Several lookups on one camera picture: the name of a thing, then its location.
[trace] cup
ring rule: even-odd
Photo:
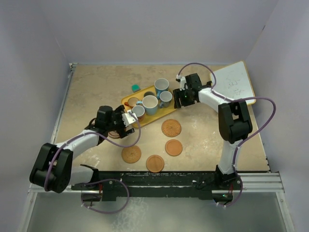
[[[164,91],[168,91],[169,89],[169,81],[164,78],[157,79],[154,82],[154,87],[155,87],[155,92],[156,92],[156,97],[159,99],[160,94]]]
[[[139,99],[138,98],[129,98],[129,100],[127,100],[127,102],[125,102],[125,105],[130,107],[130,108],[133,108],[134,106],[136,106],[136,102],[138,101]]]
[[[147,91],[144,93],[144,97],[149,96],[149,95],[155,96],[155,93],[152,91]]]
[[[141,105],[136,105],[132,108],[132,112],[136,114],[139,122],[142,122],[145,117],[145,108]]]
[[[160,94],[161,103],[159,104],[159,108],[167,108],[169,107],[172,101],[173,95],[168,91],[164,91]]]
[[[158,110],[158,99],[156,96],[146,96],[142,101],[138,101],[136,105],[141,104],[146,111],[147,115],[155,115]]]

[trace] gray wall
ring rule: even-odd
[[[256,95],[271,97],[277,115],[262,132],[272,171],[280,171],[297,231],[308,231],[309,1],[280,0],[246,59]],[[269,103],[254,108],[261,125]]]
[[[278,0],[39,0],[70,62],[245,59]]]
[[[48,142],[69,65],[35,0],[0,1],[0,230],[16,231],[29,174]]]

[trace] tray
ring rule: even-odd
[[[155,86],[149,86],[145,89],[142,89],[140,91],[137,91],[135,93],[132,93],[132,94],[122,98],[121,104],[124,105],[126,111],[130,110],[131,108],[126,106],[125,102],[129,98],[132,98],[132,97],[136,97],[141,101],[144,97],[144,93],[148,92],[148,91],[152,91],[153,93],[155,93]],[[147,125],[147,124],[149,124],[153,121],[156,121],[157,119],[159,119],[159,118],[161,118],[165,115],[168,115],[168,114],[174,112],[175,110],[177,110],[177,109],[174,109],[174,96],[173,96],[169,107],[158,109],[157,113],[155,115],[152,115],[152,116],[149,116],[149,115],[146,114],[144,120],[140,123],[140,125],[141,125],[141,127],[143,127],[143,126],[145,126],[145,125]]]

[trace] wooden table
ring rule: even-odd
[[[182,65],[78,65],[71,81],[57,135],[57,142],[79,134],[97,114],[101,105],[116,108],[120,100],[132,93],[131,86],[141,88],[154,84],[158,78],[170,81],[170,88],[179,88],[175,81]],[[215,71],[224,66],[211,66]],[[183,74],[198,73],[202,83],[209,80],[209,72],[203,67],[189,66]],[[249,106],[253,131],[257,130],[252,107]],[[174,139],[183,145],[183,152],[172,157],[165,152],[165,143],[170,139],[161,132],[162,123],[169,118],[178,120],[182,132]],[[136,140],[138,130],[124,139],[115,141],[129,145]],[[223,140],[218,130],[217,113],[205,104],[197,103],[177,110],[141,130],[137,143],[142,151],[141,159],[133,164],[121,158],[121,147],[107,141],[89,149],[73,161],[73,165],[87,164],[104,171],[145,171],[146,160],[151,155],[160,155],[165,161],[164,171],[214,171],[219,163]],[[264,148],[259,135],[243,145],[239,157],[240,171],[269,171]]]

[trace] white board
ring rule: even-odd
[[[239,99],[254,97],[254,91],[250,83],[244,61],[231,64],[222,69],[214,71],[217,84],[213,88],[228,98]],[[253,104],[256,100],[247,100],[247,104]]]

